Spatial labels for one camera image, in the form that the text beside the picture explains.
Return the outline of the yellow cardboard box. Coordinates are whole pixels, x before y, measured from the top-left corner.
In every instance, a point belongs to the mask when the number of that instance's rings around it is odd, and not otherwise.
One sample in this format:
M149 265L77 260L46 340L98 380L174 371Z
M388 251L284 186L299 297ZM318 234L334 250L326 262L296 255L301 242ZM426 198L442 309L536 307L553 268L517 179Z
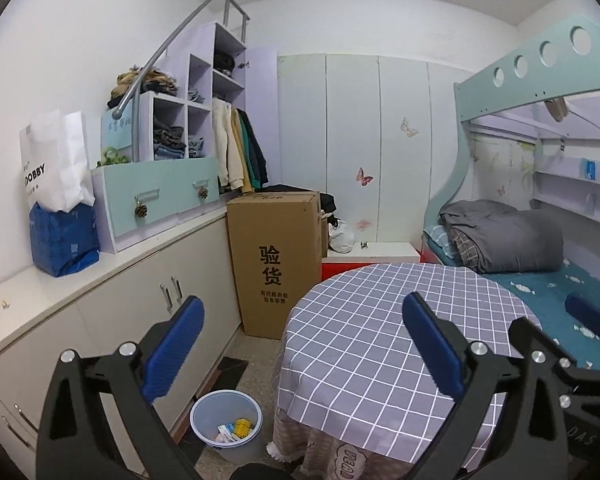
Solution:
M238 439L245 439L250 435L252 430L252 425L249 419L240 418L234 422L233 425L233 434Z

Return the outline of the blue plastic trash bin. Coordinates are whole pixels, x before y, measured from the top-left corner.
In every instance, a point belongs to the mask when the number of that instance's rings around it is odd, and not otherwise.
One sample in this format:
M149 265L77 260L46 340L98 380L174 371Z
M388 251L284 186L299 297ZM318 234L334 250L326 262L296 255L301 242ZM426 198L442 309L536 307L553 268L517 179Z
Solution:
M233 434L234 422L240 418L249 419L252 425L245 439ZM208 448L234 465L253 462L263 448L260 405L237 390L212 391L202 396L190 410L189 426Z

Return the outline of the grey checked tablecloth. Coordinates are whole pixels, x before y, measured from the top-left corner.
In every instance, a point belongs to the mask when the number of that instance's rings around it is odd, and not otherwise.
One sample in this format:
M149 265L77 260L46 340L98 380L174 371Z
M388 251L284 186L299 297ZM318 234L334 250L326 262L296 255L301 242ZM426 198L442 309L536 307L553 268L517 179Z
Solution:
M469 341L517 352L507 329L533 318L522 300L465 268L373 264L315 285L291 310L280 355L274 442L283 455L316 432L359 450L414 463L453 401L440 393L402 321L418 292Z

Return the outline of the beige low cabinet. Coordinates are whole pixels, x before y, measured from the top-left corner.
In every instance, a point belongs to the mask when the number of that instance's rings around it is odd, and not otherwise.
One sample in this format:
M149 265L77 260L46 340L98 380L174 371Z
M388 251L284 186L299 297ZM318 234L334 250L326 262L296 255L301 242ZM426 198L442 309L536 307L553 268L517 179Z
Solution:
M208 212L86 270L52 278L29 268L0 284L0 443L35 475L43 404L61 352L102 356L140 341L189 296L204 327L169 393L154 407L177 430L240 324L225 209Z

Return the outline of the grey folded blanket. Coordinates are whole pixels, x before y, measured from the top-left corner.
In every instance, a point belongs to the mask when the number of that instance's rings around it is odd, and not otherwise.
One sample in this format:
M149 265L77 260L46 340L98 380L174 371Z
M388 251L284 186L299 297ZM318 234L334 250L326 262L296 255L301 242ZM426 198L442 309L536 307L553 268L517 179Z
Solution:
M454 260L479 274L555 272L564 260L562 229L545 212L494 200L460 200L439 214Z

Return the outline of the pink checked under cloth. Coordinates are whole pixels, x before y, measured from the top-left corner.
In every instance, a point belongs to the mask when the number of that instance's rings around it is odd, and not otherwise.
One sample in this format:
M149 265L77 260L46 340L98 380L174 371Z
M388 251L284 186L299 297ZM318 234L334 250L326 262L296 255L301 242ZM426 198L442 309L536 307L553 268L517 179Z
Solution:
M415 465L453 407L447 396L428 396L408 411L374 401L355 402L349 417L315 403L300 404L298 422L274 408L268 452L282 463L302 460L310 479L397 479Z

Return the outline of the white plastic bag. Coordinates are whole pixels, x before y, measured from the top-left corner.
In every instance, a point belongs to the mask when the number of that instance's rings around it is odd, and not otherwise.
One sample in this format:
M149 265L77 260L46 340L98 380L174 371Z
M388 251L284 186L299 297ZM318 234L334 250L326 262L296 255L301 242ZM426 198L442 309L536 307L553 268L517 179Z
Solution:
M338 252L338 254L348 254L349 252L352 252L355 236L347 223L343 220L339 220L336 226L334 226L332 222L328 222L327 227L329 249L333 252Z

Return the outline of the blue paper bag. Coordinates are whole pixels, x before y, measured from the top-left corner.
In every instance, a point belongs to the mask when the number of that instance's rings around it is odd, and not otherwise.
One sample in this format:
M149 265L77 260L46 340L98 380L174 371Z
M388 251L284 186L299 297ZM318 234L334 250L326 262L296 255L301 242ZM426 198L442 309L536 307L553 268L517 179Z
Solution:
M35 204L29 212L33 263L54 278L75 274L99 260L95 211L85 204L72 211L47 211Z

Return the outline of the tall brown cardboard box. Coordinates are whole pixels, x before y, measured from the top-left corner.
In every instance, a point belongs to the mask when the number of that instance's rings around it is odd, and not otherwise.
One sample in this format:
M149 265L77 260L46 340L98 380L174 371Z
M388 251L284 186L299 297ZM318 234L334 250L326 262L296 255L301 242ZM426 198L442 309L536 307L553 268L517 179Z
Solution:
M243 195L228 202L226 218L244 332L280 339L292 308L321 278L320 194Z

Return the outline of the teal drawer unit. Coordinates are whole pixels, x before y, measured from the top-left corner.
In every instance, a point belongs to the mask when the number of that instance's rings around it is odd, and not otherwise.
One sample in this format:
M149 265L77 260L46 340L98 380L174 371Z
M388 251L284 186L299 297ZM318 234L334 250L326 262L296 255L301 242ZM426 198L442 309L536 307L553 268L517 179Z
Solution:
M221 206L212 157L102 166L92 181L100 250L110 254Z

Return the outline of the white paper shopping bag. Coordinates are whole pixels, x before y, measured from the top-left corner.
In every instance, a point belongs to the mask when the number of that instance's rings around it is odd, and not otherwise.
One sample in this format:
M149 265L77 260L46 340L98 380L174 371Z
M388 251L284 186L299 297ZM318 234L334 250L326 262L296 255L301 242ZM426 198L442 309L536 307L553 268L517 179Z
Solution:
M93 207L95 195L81 112L43 114L19 133L21 165L29 208L70 212Z

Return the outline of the hanging jackets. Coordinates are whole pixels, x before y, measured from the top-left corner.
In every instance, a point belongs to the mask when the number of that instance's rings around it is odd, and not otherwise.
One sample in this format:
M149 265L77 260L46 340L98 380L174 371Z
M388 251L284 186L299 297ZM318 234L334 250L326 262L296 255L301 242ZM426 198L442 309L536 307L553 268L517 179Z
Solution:
M214 98L212 130L222 190L251 193L268 184L266 159L244 110Z

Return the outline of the purple cubby shelf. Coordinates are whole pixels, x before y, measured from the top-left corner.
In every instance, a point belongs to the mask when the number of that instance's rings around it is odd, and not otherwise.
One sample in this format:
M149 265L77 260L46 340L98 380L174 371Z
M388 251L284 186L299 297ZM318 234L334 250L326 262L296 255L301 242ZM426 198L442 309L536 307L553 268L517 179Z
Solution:
M128 70L102 115L100 162L152 162L214 155L212 100L234 102L245 90L245 43L214 22L183 32L145 76L120 118L115 108L140 72Z

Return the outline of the teal bunk bed frame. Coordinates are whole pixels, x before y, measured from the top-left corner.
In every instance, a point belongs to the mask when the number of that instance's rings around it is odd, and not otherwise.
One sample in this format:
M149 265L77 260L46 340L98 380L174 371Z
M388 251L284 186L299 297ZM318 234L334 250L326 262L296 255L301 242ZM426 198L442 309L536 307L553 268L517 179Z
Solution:
M600 26L583 15L550 26L523 46L454 86L457 154L445 184L430 198L435 222L467 176L468 122L558 96L600 91Z

